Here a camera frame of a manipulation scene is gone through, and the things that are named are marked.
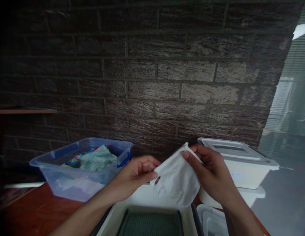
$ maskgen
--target green cloth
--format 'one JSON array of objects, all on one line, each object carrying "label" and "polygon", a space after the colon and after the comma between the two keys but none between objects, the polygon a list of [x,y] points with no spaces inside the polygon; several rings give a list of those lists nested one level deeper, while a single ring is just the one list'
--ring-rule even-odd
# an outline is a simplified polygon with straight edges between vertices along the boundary
[{"label": "green cloth", "polygon": [[90,171],[100,171],[115,161],[117,157],[110,153],[105,145],[96,151],[89,152],[80,158],[80,168]]},{"label": "green cloth", "polygon": [[127,210],[118,236],[183,236],[179,211],[176,214],[132,213]]}]

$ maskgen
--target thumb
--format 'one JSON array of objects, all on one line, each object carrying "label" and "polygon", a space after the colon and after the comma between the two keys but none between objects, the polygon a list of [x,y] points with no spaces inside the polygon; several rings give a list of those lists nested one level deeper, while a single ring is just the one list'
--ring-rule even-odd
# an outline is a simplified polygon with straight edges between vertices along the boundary
[{"label": "thumb", "polygon": [[188,151],[182,153],[183,158],[189,163],[199,179],[208,175],[209,171],[200,163],[200,161]]},{"label": "thumb", "polygon": [[142,186],[143,184],[150,182],[150,181],[156,179],[157,177],[158,177],[158,173],[152,171],[152,172],[149,172],[149,173],[146,173],[146,174],[143,174],[142,176],[140,176],[138,178],[137,182],[138,182],[139,186]]}]

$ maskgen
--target wooden surface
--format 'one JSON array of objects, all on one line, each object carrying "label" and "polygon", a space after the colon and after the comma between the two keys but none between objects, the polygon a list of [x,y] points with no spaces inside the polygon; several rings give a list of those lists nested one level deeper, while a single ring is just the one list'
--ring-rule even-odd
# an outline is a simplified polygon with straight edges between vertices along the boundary
[{"label": "wooden surface", "polygon": [[37,108],[15,108],[0,110],[0,114],[55,114],[56,110]]},{"label": "wooden surface", "polygon": [[47,235],[83,203],[53,195],[47,183],[4,208],[11,235]]}]

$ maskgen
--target brick wall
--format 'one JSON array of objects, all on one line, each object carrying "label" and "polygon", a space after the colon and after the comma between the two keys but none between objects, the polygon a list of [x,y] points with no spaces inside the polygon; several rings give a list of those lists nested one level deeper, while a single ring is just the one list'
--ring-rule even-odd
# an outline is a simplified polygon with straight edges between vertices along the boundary
[{"label": "brick wall", "polygon": [[0,102],[58,113],[7,117],[6,160],[85,137],[160,159],[197,137],[258,146],[303,4],[30,2],[0,50]]}]

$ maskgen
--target white plastic bin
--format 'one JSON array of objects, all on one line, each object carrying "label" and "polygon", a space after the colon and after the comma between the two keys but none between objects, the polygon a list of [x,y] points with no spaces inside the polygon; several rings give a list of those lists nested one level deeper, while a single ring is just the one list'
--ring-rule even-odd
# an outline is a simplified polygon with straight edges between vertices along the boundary
[{"label": "white plastic bin", "polygon": [[204,236],[228,236],[228,228],[225,214],[210,206],[200,204],[197,207],[197,214],[202,226]]},{"label": "white plastic bin", "polygon": [[[243,197],[244,201],[247,203],[249,208],[252,207],[253,203],[257,198],[265,198],[265,191],[264,189],[259,186],[257,189],[247,189],[247,188],[237,188],[241,196]],[[222,209],[220,203],[214,200],[211,196],[209,196],[203,188],[199,190],[199,199],[205,205]]]},{"label": "white plastic bin", "polygon": [[204,146],[220,152],[237,187],[257,189],[270,170],[279,170],[275,160],[241,142],[198,138]]},{"label": "white plastic bin", "polygon": [[184,235],[198,235],[191,206],[178,209],[176,202],[172,198],[158,198],[158,194],[153,189],[154,186],[144,184],[128,199],[114,204],[98,231],[97,236],[117,235],[127,209],[130,209],[132,212],[164,214],[172,214],[179,210]]},{"label": "white plastic bin", "polygon": [[[101,145],[117,156],[109,167],[94,172],[61,166],[76,155]],[[42,154],[32,159],[30,165],[40,168],[55,196],[86,202],[118,174],[128,162],[132,147],[133,143],[126,141],[86,138]]]}]

